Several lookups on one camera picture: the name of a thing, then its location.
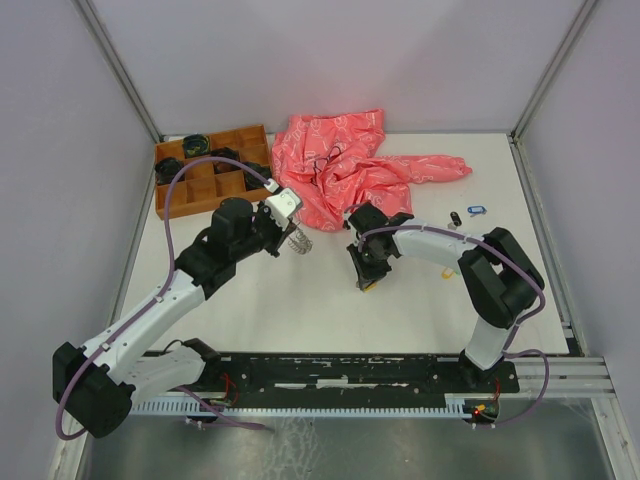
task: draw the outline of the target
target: gray wall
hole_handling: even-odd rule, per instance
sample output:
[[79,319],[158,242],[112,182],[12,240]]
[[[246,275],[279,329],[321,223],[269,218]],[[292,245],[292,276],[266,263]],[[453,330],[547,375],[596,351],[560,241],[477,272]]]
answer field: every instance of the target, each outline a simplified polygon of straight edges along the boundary
[[640,2],[601,3],[525,145],[587,343],[640,445]]
[[165,133],[387,110],[510,130],[582,0],[94,0]]
[[107,322],[151,142],[68,0],[0,2],[0,478],[45,478],[51,354]]

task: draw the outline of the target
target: pink cloth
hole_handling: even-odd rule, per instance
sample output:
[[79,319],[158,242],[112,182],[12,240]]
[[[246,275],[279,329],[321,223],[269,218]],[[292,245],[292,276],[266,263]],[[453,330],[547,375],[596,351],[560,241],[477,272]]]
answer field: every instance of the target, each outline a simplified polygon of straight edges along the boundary
[[385,135],[384,111],[336,117],[293,115],[273,145],[274,176],[303,200],[300,220],[327,232],[342,229],[344,210],[369,201],[386,215],[411,213],[409,182],[450,182],[471,173],[460,157],[375,157]]

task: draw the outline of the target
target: wooden compartment box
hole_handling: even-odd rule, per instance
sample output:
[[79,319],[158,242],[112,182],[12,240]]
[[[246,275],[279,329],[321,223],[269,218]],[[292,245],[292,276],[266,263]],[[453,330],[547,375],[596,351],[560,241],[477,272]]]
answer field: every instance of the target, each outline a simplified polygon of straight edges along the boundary
[[[240,161],[259,163],[271,168],[271,152],[264,126],[254,125],[227,132],[211,133],[207,136],[212,150],[229,147],[239,152]],[[185,159],[182,140],[156,145],[155,163],[166,157],[175,157],[185,165],[203,158]],[[164,202],[168,190],[169,185],[156,185],[156,213],[160,218],[164,218]],[[207,163],[188,170],[185,180],[176,184],[169,206],[169,218],[215,210],[225,198],[229,197],[240,197],[250,202],[257,202],[268,196],[269,192],[264,188],[247,191],[243,170],[216,174],[213,164]]]

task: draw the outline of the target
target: aluminum frame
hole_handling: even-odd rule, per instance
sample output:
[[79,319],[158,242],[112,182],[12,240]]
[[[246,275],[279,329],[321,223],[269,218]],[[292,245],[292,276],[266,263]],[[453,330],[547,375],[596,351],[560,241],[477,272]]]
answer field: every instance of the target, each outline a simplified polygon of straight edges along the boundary
[[138,114],[140,121],[147,129],[149,136],[154,143],[161,142],[162,134],[160,133],[160,130],[158,130],[153,118],[151,118],[147,107],[142,101],[142,97],[131,81],[131,77],[129,76],[127,69],[111,43],[107,29],[104,23],[100,21],[98,11],[93,5],[93,2],[91,0],[71,0],[71,2],[76,7],[76,10],[89,30],[89,33],[93,36],[96,45],[107,62],[107,65],[109,65],[109,68],[111,68],[111,71],[116,76],[116,80],[122,87],[126,97],[131,102],[131,105]]

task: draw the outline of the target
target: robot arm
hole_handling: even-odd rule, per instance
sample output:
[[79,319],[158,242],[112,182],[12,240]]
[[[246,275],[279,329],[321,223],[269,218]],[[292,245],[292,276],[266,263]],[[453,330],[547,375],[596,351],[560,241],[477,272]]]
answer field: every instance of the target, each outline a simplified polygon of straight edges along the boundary
[[[540,273],[511,233],[495,228],[485,235],[458,234],[456,236],[461,238],[453,238],[427,231],[429,225],[410,214],[399,213],[388,218],[370,204],[345,217],[354,234],[354,243],[347,250],[362,291],[367,291],[391,271],[388,258],[392,255],[396,258],[422,258],[452,268],[462,275],[479,316],[471,341],[460,355],[463,375],[468,383],[474,384],[491,372],[502,360],[517,319],[533,305],[537,294],[518,273],[476,243],[483,242],[493,247],[531,277],[540,289],[544,288]],[[374,229],[387,231],[370,235],[360,245],[360,237]]]
[[[53,397],[57,402],[76,372],[95,356],[65,405],[94,437],[112,432],[133,406],[215,374],[207,372],[206,365],[214,364],[210,360],[218,354],[198,339],[184,342],[169,354],[139,360],[176,321],[233,278],[238,262],[261,250],[279,255],[280,246],[297,228],[291,219],[302,201],[291,189],[271,186],[276,193],[260,202],[256,212],[251,203],[240,198],[222,202],[213,212],[211,226],[176,259],[175,272],[163,295],[158,285],[131,312],[80,348],[67,342],[56,350]],[[108,342],[113,332],[151,302],[144,314]]]

